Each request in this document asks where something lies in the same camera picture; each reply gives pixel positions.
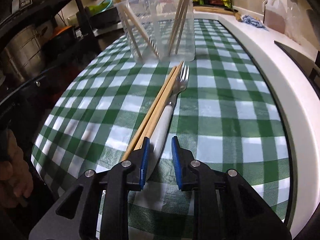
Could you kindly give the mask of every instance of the plastic jug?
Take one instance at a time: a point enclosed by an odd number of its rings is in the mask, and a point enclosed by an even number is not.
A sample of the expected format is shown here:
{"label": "plastic jug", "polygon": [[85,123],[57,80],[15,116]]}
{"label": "plastic jug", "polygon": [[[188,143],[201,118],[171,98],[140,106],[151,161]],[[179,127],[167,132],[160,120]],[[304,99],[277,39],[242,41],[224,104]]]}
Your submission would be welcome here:
{"label": "plastic jug", "polygon": [[280,0],[264,0],[262,11],[265,11],[264,24],[284,34],[287,13],[283,3]]}

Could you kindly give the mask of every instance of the green and white checkered tablecloth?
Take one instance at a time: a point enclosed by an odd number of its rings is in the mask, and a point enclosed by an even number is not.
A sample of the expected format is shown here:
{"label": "green and white checkered tablecloth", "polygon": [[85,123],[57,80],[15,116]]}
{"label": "green and white checkered tablecloth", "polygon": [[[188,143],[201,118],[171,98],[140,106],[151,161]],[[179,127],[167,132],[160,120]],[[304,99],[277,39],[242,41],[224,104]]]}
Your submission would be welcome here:
{"label": "green and white checkered tablecloth", "polygon": [[[176,185],[174,135],[212,169],[239,171],[281,219],[286,214],[288,150],[267,85],[218,21],[195,20],[195,40],[188,88],[178,96],[162,157],[143,191],[129,193],[130,239],[192,238],[193,195]],[[120,161],[176,64],[136,64],[123,36],[79,74],[32,152],[34,166],[55,195],[87,169],[105,171]]]}

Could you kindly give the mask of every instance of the human hand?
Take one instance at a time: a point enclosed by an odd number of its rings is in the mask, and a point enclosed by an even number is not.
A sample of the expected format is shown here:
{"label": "human hand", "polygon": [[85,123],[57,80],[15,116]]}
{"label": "human hand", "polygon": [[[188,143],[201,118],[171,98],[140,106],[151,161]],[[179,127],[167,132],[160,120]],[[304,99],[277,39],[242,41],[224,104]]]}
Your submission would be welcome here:
{"label": "human hand", "polygon": [[[17,145],[16,138],[11,130],[8,136],[8,155],[11,161],[0,162],[0,181],[8,181],[16,197],[28,198],[33,190],[33,180],[28,164],[23,160],[23,151]],[[7,187],[0,182],[0,205],[14,208],[18,205],[16,198],[7,191]]]}

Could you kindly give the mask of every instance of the fork handle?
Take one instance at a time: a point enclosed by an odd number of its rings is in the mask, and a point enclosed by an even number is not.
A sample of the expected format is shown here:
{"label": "fork handle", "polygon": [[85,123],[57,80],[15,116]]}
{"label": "fork handle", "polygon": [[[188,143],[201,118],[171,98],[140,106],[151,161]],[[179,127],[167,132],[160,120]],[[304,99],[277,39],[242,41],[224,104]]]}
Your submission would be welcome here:
{"label": "fork handle", "polygon": [[149,155],[146,180],[148,180],[151,176],[151,173],[155,169],[158,159],[161,155],[164,140],[167,135],[169,123],[172,116],[173,106],[167,105],[164,108],[160,116],[160,119],[156,125],[156,128],[151,135],[150,145],[153,147],[153,153]]}

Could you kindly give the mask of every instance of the shelf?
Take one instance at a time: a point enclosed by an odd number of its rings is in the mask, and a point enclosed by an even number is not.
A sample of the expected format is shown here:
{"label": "shelf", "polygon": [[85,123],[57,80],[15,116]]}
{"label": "shelf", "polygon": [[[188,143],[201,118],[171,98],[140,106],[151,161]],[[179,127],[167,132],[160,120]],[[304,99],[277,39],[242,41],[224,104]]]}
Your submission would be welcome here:
{"label": "shelf", "polygon": [[58,55],[58,57],[48,64],[48,66],[36,77],[26,81],[25,83],[21,84],[19,87],[14,89],[13,91],[9,92],[5,97],[0,98],[0,107],[2,104],[7,101],[9,98],[14,99],[14,96],[17,95],[18,91],[21,89],[27,87],[27,86],[36,86],[37,81],[40,81],[44,78],[44,76],[50,77],[49,73],[50,71],[54,70],[56,67],[61,66],[63,63],[68,62],[70,59],[72,59],[75,55],[82,55],[85,51],[88,51],[88,46],[90,46],[91,42],[90,39],[92,39],[89,35],[86,35],[82,38],[80,38],[76,44],[71,46],[68,50],[66,50],[64,53]]}
{"label": "shelf", "polygon": [[47,0],[39,5],[31,5],[24,11],[13,15],[0,24],[0,51],[23,28],[28,25],[36,26],[52,19],[71,0]]}

